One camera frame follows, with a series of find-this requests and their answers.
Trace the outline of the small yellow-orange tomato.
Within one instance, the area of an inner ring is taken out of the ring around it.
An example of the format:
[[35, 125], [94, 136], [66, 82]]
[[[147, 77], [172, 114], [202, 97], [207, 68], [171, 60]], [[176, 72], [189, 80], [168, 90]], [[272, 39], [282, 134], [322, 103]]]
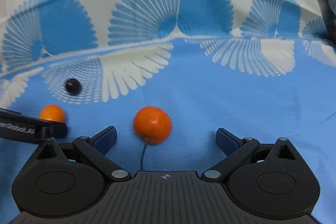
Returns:
[[39, 118], [46, 121], [66, 122], [66, 114], [58, 105], [47, 105], [44, 107], [39, 114]]

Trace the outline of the orange with stem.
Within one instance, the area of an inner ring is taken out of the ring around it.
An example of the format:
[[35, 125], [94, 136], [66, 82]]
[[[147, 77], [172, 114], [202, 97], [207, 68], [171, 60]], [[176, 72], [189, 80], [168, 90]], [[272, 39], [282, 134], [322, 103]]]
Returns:
[[144, 143], [140, 160], [141, 171], [147, 147], [163, 143], [170, 136], [172, 128], [169, 115], [159, 107], [145, 106], [137, 112], [133, 120], [133, 129]]

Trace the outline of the blue patterned bed sheet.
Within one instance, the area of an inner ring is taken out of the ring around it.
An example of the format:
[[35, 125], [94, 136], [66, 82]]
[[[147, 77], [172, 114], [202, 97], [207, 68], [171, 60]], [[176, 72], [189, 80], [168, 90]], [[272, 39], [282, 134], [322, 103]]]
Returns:
[[[335, 223], [335, 46], [314, 0], [1, 0], [1, 108], [61, 107], [66, 141], [117, 129], [107, 157], [131, 174], [137, 112], [159, 107], [170, 136], [143, 170], [204, 172], [223, 127], [291, 140], [316, 175], [313, 210]], [[68, 79], [81, 83], [71, 96]]]

